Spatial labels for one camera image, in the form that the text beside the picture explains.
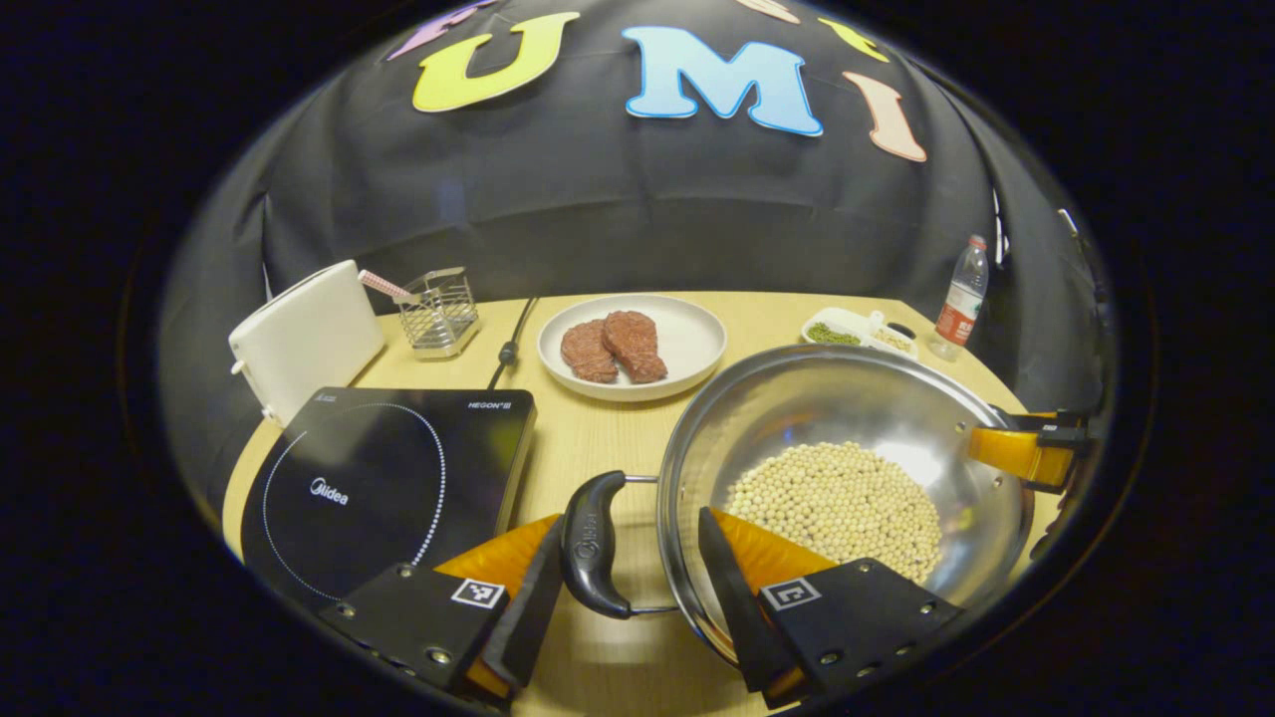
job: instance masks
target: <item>steak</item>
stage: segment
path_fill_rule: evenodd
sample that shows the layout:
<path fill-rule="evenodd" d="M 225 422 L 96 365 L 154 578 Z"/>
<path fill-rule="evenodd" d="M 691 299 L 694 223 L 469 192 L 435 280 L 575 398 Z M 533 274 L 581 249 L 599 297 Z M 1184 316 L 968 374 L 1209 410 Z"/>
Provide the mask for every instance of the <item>steak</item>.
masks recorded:
<path fill-rule="evenodd" d="M 668 375 L 658 355 L 655 322 L 639 311 L 612 311 L 602 328 L 602 344 L 615 353 L 635 384 L 649 384 Z"/>
<path fill-rule="evenodd" d="M 580 380 L 608 384 L 620 375 L 615 358 L 602 344 L 602 319 L 576 324 L 562 334 L 562 360 Z"/>

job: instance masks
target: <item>pink handle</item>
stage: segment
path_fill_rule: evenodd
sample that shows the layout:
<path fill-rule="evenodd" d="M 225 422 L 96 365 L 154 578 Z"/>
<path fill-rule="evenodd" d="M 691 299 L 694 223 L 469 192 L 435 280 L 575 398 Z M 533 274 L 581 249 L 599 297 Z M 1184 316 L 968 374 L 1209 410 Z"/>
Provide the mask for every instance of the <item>pink handle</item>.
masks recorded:
<path fill-rule="evenodd" d="M 405 290 L 405 288 L 403 288 L 403 287 L 400 287 L 398 285 L 393 285 L 393 283 L 382 279 L 381 277 L 379 277 L 379 276 L 368 272 L 367 269 L 363 269 L 363 270 L 358 272 L 358 281 L 362 282 L 363 286 L 366 286 L 368 288 L 375 288 L 376 291 L 384 293 L 385 296 L 390 296 L 390 297 L 394 297 L 394 296 L 412 296 L 412 292 L 409 292 L 408 290 Z"/>

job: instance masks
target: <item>letter m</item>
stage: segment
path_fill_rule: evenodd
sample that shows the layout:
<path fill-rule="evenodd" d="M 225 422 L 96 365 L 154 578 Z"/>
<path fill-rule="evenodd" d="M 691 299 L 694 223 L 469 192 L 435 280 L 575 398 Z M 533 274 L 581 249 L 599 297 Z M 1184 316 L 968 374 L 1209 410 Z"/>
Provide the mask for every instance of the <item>letter m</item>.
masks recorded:
<path fill-rule="evenodd" d="M 801 82 L 799 55 L 783 47 L 750 42 L 731 61 L 723 60 L 690 32 L 672 27 L 631 27 L 620 34 L 641 48 L 641 94 L 625 107 L 639 117 L 682 119 L 699 105 L 682 93 L 682 78 L 713 112 L 733 117 L 752 87 L 757 101 L 748 116 L 761 126 L 819 137 L 824 126 L 810 112 Z"/>

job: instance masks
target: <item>wok handle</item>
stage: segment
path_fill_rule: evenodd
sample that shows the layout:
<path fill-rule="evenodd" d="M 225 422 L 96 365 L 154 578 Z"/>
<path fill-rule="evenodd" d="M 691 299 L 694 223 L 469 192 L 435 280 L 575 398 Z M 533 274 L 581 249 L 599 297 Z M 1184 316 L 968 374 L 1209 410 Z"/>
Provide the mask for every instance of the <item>wok handle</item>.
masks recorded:
<path fill-rule="evenodd" d="M 654 484 L 655 478 L 626 476 L 623 471 L 594 476 L 576 489 L 562 515 L 562 580 L 581 605 L 617 620 L 677 610 L 676 606 L 634 607 L 611 582 L 611 566 L 616 561 L 611 500 L 629 482 Z"/>

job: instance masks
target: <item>white toaster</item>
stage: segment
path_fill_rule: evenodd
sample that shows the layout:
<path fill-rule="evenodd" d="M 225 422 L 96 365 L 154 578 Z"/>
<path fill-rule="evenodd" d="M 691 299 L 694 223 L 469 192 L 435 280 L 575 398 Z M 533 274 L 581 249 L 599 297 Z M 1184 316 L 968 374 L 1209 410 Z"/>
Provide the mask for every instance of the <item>white toaster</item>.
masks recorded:
<path fill-rule="evenodd" d="M 247 379 L 263 416 L 287 427 L 316 390 L 348 385 L 385 334 L 347 260 L 272 299 L 235 327 L 229 342 L 231 373 Z"/>

